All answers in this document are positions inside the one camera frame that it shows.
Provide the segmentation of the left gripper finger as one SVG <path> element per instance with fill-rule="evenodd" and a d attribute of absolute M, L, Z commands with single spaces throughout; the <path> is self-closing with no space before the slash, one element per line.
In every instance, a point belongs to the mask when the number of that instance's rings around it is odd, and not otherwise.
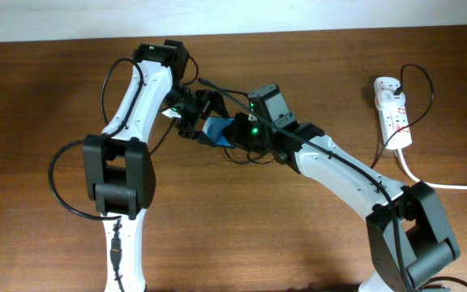
<path fill-rule="evenodd" d="M 210 147 L 218 147 L 220 144 L 221 135 L 208 135 L 204 131 L 200 131 L 197 135 L 196 142 L 199 144 L 204 144 Z"/>
<path fill-rule="evenodd" d="M 210 112 L 218 114 L 222 118 L 229 118 L 223 95 L 218 91 L 211 91 L 209 96 Z"/>

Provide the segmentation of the blue screen smartphone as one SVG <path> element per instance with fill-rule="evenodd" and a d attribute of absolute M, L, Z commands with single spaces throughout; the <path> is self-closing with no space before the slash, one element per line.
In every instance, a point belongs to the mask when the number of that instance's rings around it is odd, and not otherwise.
<path fill-rule="evenodd" d="M 220 145 L 218 147 L 232 148 L 233 145 L 227 141 L 223 134 L 223 130 L 228 127 L 233 120 L 233 118 L 209 117 L 206 119 L 202 131 L 208 135 L 221 135 L 221 140 L 219 142 Z"/>

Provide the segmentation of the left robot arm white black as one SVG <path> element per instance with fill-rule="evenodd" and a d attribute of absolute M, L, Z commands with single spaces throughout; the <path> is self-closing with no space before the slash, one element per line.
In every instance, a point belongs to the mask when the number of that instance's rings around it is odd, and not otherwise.
<path fill-rule="evenodd" d="M 129 60 L 131 81 L 116 114 L 83 144 L 88 196 L 105 228 L 108 291 L 146 289 L 142 231 L 156 188 L 148 148 L 156 116 L 171 118 L 180 136 L 212 147 L 227 144 L 222 131 L 233 121 L 220 93 L 182 82 L 191 56 L 181 41 L 142 44 Z"/>

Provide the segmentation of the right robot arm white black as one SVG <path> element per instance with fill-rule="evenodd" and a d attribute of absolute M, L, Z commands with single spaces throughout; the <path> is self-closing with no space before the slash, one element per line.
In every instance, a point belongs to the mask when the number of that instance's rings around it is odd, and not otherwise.
<path fill-rule="evenodd" d="M 325 186 L 366 222 L 374 272 L 359 291 L 420 291 L 461 249 L 436 191 L 408 186 L 351 157 L 312 123 L 299 123 L 277 84 L 247 96 L 223 135 L 248 152 L 270 152 Z"/>

